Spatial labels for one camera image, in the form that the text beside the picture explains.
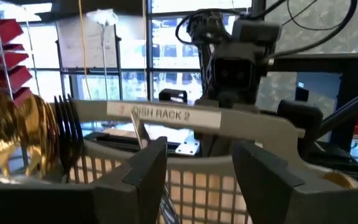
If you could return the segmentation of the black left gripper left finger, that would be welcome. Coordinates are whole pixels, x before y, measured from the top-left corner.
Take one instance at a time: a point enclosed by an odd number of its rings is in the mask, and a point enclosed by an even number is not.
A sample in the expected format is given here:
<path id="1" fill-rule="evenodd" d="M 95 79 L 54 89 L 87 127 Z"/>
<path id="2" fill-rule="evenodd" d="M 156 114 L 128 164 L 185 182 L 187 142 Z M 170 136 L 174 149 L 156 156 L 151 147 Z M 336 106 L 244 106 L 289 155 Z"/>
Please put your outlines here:
<path id="1" fill-rule="evenodd" d="M 159 137 L 90 184 L 0 184 L 0 224 L 156 224 L 166 150 Z"/>

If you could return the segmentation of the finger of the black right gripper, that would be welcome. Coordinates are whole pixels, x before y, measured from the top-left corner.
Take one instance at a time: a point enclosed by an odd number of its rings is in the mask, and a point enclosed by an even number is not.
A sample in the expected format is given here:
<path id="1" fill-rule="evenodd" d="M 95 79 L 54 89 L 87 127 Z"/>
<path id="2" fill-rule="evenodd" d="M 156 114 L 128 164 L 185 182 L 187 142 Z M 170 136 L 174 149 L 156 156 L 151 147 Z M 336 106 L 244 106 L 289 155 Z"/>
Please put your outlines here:
<path id="1" fill-rule="evenodd" d="M 318 107 L 300 101 L 282 100 L 277 115 L 289 120 L 295 127 L 304 129 L 305 135 L 298 140 L 298 153 L 307 159 L 312 145 L 318 139 L 318 131 L 323 120 L 323 113 Z"/>
<path id="2" fill-rule="evenodd" d="M 174 101 L 179 103 L 187 103 L 188 95 L 185 90 L 176 90 L 165 88 L 158 94 L 160 101 Z"/>

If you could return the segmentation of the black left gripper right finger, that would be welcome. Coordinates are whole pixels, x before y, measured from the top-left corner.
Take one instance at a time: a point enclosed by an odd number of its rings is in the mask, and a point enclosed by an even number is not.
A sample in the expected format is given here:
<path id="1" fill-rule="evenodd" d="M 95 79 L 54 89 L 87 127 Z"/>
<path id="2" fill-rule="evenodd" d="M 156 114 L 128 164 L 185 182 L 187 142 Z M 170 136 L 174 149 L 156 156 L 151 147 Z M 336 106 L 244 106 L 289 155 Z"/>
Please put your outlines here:
<path id="1" fill-rule="evenodd" d="M 358 187 L 318 177 L 248 141 L 232 162 L 253 224 L 358 224 Z"/>

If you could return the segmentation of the cream-handled table knife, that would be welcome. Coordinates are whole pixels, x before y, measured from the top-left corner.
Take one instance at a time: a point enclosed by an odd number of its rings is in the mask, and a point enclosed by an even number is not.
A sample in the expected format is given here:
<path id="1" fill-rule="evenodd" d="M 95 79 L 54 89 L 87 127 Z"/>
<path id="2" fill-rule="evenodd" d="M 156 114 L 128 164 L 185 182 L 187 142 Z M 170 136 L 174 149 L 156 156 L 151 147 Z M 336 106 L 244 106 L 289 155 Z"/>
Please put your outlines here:
<path id="1" fill-rule="evenodd" d="M 144 149 L 150 143 L 149 134 L 144 126 L 144 122 L 140 119 L 139 115 L 132 111 L 131 121 L 134 127 L 135 135 L 139 143 L 140 149 Z"/>

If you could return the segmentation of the grey plastic cutlery basket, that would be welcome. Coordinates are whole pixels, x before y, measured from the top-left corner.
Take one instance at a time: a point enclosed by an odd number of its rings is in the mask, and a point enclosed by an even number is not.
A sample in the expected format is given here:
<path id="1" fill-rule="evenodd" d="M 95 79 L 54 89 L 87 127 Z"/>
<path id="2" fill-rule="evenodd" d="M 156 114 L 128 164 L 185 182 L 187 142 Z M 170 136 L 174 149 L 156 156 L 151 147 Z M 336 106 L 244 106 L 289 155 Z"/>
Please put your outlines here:
<path id="1" fill-rule="evenodd" d="M 303 132 L 270 115 L 175 104 L 55 100 L 60 125 L 76 134 L 96 120 L 133 120 L 232 139 L 228 156 L 173 157 L 163 172 L 171 224 L 358 224 L 358 182 L 305 162 Z"/>

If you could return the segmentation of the silver fork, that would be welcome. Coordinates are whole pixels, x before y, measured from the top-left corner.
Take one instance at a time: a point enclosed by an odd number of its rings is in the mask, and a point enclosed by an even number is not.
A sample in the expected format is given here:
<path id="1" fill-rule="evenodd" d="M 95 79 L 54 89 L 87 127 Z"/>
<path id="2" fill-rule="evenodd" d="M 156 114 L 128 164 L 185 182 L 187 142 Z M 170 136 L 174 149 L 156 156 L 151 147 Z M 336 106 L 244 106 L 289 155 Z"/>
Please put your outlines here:
<path id="1" fill-rule="evenodd" d="M 167 184 L 164 185 L 163 194 L 161 196 L 160 212 L 163 216 L 165 224 L 180 224 L 180 219 L 168 193 Z"/>

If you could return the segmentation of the black fork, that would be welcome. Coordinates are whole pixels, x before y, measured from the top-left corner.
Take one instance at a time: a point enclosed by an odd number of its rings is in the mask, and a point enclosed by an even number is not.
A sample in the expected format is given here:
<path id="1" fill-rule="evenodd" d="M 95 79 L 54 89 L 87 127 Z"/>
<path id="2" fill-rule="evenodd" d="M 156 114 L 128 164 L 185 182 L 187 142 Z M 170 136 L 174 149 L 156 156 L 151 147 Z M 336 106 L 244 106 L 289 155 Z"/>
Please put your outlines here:
<path id="1" fill-rule="evenodd" d="M 70 171 L 74 170 L 74 181 L 80 183 L 78 173 L 78 159 L 83 155 L 83 133 L 80 119 L 70 95 L 54 97 L 55 117 L 59 132 L 60 162 L 63 173 L 70 180 Z"/>

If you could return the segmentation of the whiteboard on stand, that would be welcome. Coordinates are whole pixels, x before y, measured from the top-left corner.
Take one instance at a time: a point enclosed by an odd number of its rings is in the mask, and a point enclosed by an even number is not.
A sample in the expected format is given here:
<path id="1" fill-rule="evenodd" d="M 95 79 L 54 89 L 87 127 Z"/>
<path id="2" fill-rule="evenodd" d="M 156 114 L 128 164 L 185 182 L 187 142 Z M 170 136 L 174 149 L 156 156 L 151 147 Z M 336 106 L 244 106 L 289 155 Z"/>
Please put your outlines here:
<path id="1" fill-rule="evenodd" d="M 121 100 L 120 38 L 116 26 L 103 27 L 89 17 L 56 22 L 62 72 L 81 100 Z"/>

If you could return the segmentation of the red storage bin rack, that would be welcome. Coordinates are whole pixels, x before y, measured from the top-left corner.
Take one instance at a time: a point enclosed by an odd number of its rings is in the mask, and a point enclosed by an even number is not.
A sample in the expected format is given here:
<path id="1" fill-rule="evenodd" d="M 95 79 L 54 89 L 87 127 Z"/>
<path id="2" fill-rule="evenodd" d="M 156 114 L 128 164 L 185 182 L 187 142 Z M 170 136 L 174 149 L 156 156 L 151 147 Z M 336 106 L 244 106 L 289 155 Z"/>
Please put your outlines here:
<path id="1" fill-rule="evenodd" d="M 22 34 L 23 30 L 15 19 L 0 19 L 0 91 L 10 94 L 17 105 L 31 94 L 24 84 L 32 75 L 21 64 L 29 54 L 22 44 L 12 42 Z"/>

